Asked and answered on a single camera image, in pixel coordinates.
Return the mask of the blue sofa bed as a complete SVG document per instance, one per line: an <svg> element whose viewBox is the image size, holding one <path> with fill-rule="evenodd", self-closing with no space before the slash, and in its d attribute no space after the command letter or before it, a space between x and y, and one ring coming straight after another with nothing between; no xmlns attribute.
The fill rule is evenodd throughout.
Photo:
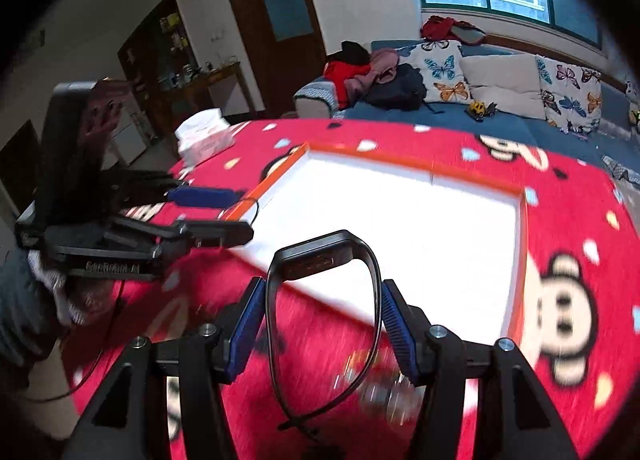
<svg viewBox="0 0 640 460"><path fill-rule="evenodd" d="M465 106L457 103L423 104L408 112L381 109L367 103L337 110L334 108L334 101L329 98L332 91L333 89L326 85L326 79L322 77L305 84L294 94L298 116L424 124L537 146L552 153L585 161L601 169L605 167L605 156L631 170L639 169L639 142L636 139L624 139L600 131L584 137L574 132L565 134L551 127L547 121L523 118L502 110L487 120L476 122L465 113Z"/></svg>

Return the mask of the beige cushion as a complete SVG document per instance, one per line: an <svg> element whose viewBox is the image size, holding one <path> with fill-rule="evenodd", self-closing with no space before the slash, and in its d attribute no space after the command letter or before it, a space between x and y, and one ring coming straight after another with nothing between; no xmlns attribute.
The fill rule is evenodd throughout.
<svg viewBox="0 0 640 460"><path fill-rule="evenodd" d="M534 55L463 56L460 63L474 101L495 103L500 112L522 118L546 119Z"/></svg>

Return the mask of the red bag on sill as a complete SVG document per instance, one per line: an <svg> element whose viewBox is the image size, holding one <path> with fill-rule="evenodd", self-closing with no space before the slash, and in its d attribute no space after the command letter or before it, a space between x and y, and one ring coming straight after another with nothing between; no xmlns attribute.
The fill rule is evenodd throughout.
<svg viewBox="0 0 640 460"><path fill-rule="evenodd" d="M486 32L452 17L431 15L420 29L420 35L427 41L454 40L467 46L479 46L486 40Z"/></svg>

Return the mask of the red monkey pattern blanket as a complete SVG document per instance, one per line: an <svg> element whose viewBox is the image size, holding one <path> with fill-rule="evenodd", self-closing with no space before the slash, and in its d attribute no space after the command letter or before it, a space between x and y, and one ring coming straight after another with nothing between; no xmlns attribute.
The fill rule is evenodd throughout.
<svg viewBox="0 0 640 460"><path fill-rule="evenodd" d="M196 167L190 182L250 193L309 143L418 158L521 188L527 261L523 336L515 342L578 454L600 442L639 378L639 235L622 192L602 169L537 146L424 124L279 120L233 131L233 146ZM143 332L154 341L177 338L186 326L234 303L250 278L266 269L244 261L239 249L203 249L174 271L162 287L126 284L101 364L72 398L79 411L131 338ZM340 393L346 373L355 376L363 366L373 331L371 283L366 265L355 261L282 287L281 385L297 414ZM277 428L284 416L260 337L245 372L222 388L239 458L304 458L310 440ZM413 431L411 424L396 428L367 417L356 394L312 425L345 459L402 459Z"/></svg>

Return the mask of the beaded bracelet cluster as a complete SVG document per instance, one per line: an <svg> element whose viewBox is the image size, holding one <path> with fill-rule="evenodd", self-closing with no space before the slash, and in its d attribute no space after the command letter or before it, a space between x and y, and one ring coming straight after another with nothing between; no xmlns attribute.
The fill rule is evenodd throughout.
<svg viewBox="0 0 640 460"><path fill-rule="evenodd" d="M404 376L389 347L376 353L375 361L357 388L358 407L367 417L405 426L418 420L425 388L416 388Z"/></svg>

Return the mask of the left butterfly pillow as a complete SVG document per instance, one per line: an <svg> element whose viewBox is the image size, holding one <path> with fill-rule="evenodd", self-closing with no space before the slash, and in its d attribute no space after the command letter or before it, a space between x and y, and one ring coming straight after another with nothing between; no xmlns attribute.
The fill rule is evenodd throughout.
<svg viewBox="0 0 640 460"><path fill-rule="evenodd" d="M461 43L454 40L423 41L397 49L401 64L420 72L426 89L425 103L470 104L471 92L462 66Z"/></svg>

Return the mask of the pile of clothes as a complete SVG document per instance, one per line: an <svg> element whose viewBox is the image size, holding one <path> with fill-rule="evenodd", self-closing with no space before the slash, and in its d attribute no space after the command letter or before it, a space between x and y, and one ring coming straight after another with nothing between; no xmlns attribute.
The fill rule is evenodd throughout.
<svg viewBox="0 0 640 460"><path fill-rule="evenodd" d="M343 41L341 50L326 57L323 78L332 82L339 109L350 107L376 83L393 81L399 55L394 49L369 52L355 41Z"/></svg>

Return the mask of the yellow toy truck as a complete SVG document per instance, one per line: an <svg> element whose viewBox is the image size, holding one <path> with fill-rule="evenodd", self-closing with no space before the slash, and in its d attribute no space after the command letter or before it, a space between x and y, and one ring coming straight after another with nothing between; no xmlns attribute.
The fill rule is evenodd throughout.
<svg viewBox="0 0 640 460"><path fill-rule="evenodd" d="M497 104L474 101L466 106L465 111L476 122L483 122L486 118L495 116Z"/></svg>

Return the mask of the butterfly pillow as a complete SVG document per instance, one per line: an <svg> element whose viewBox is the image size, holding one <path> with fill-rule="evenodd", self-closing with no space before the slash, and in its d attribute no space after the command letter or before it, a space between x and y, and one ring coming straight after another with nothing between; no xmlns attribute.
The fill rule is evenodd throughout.
<svg viewBox="0 0 640 460"><path fill-rule="evenodd" d="M535 58L548 124L563 133L596 131L602 116L600 72L541 55Z"/></svg>
<svg viewBox="0 0 640 460"><path fill-rule="evenodd" d="M397 49L401 64L420 72L426 89L425 103L470 104L471 92L462 66L461 43L454 40L423 41Z"/></svg>

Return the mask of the dark display cabinet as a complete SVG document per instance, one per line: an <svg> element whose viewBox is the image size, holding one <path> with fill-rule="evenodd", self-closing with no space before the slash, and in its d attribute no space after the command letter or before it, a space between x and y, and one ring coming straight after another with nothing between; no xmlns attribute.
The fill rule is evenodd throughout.
<svg viewBox="0 0 640 460"><path fill-rule="evenodd" d="M198 67L177 0L160 0L117 52L134 98L155 134L174 133L191 115L183 72Z"/></svg>

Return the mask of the right butterfly pillow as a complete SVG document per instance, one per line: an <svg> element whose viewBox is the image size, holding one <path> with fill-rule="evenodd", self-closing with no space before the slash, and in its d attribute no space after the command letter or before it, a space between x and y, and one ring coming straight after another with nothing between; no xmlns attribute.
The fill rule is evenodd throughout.
<svg viewBox="0 0 640 460"><path fill-rule="evenodd" d="M541 55L535 58L548 124L563 133L596 131L602 116L600 72Z"/></svg>

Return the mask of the dark wooden door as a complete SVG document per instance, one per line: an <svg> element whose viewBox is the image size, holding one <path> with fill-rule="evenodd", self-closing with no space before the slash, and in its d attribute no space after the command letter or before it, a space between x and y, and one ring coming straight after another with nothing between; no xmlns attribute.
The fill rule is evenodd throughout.
<svg viewBox="0 0 640 460"><path fill-rule="evenodd" d="M266 113L292 112L294 94L326 64L314 2L229 1Z"/></svg>

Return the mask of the wooden side table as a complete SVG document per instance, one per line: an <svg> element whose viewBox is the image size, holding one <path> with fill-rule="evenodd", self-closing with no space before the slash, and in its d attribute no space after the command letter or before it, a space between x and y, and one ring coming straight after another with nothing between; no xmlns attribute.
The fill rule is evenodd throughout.
<svg viewBox="0 0 640 460"><path fill-rule="evenodd" d="M158 124L163 135L173 135L182 121L201 110L218 108L212 96L212 89L227 81L240 88L246 103L246 113L250 116L255 115L257 109L241 65L233 63L206 74L199 74L181 87L175 87L163 93L158 114Z"/></svg>

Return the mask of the orange shallow tray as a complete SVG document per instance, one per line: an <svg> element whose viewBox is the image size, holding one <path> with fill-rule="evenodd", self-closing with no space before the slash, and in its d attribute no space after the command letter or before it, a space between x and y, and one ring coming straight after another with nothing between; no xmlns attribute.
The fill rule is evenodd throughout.
<svg viewBox="0 0 640 460"><path fill-rule="evenodd" d="M304 144L226 213L266 269L280 248L346 229L365 241L405 300L465 340L520 341L527 205L521 188L380 151Z"/></svg>

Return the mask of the black backpack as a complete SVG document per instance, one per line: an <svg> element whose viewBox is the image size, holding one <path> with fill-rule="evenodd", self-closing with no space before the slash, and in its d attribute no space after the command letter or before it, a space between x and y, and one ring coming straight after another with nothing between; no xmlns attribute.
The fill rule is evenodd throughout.
<svg viewBox="0 0 640 460"><path fill-rule="evenodd" d="M372 84L363 95L362 102L385 110L412 112L426 104L426 95L421 72L409 64L399 64L395 78L385 83Z"/></svg>

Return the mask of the pink tissue pack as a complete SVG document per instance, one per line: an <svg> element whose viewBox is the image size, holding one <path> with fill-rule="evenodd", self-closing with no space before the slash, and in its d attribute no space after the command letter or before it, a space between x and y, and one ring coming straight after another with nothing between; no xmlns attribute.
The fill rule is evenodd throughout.
<svg viewBox="0 0 640 460"><path fill-rule="evenodd" d="M201 110L183 121L175 131L178 153L188 168L194 168L234 144L231 125L220 108Z"/></svg>

